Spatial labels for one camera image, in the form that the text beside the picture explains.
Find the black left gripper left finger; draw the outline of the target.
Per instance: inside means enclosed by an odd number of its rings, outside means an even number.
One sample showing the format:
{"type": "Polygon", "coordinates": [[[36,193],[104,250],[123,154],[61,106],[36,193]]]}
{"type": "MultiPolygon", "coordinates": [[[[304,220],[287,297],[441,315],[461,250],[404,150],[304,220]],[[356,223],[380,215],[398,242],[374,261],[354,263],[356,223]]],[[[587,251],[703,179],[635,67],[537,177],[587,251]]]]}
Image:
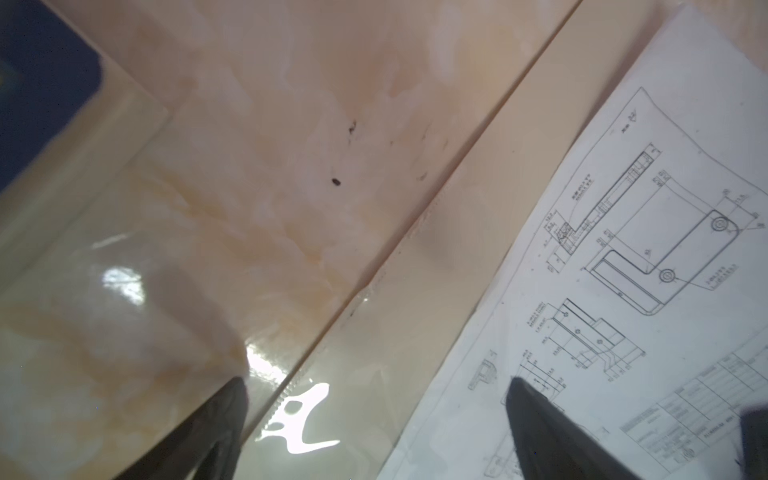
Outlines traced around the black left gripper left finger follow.
{"type": "Polygon", "coordinates": [[[234,377],[119,479],[231,479],[248,410],[244,380],[234,377]]]}

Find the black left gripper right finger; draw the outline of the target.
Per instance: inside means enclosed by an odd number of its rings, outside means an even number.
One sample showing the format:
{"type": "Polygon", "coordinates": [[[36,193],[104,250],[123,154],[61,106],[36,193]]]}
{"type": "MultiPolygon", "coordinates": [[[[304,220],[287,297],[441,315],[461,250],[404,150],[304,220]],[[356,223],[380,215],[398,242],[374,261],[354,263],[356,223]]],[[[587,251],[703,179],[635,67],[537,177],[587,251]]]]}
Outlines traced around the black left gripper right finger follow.
{"type": "Polygon", "coordinates": [[[506,412],[526,479],[637,477],[521,377],[510,382],[506,412]]]}

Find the translucent beige file folder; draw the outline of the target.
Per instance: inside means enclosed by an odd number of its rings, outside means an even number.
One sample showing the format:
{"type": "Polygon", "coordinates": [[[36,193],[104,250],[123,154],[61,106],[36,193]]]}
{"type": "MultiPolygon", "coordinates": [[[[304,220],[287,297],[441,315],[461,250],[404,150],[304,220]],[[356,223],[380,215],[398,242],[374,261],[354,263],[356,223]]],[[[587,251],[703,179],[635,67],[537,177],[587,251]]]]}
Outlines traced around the translucent beige file folder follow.
{"type": "Polygon", "coordinates": [[[244,449],[238,478],[383,479],[385,461],[562,161],[685,6],[576,8],[291,379],[244,449]]]}

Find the technical drawing paper sheet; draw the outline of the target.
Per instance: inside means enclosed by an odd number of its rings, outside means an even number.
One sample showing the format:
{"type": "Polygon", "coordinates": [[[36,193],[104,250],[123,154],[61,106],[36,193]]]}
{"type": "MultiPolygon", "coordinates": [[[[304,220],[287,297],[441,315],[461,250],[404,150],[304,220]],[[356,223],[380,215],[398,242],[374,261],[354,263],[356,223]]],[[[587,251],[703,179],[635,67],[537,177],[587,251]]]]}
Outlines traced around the technical drawing paper sheet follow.
{"type": "Polygon", "coordinates": [[[671,15],[562,161],[385,461],[518,479],[523,378],[644,479],[738,479],[767,400],[767,77],[671,15]]]}

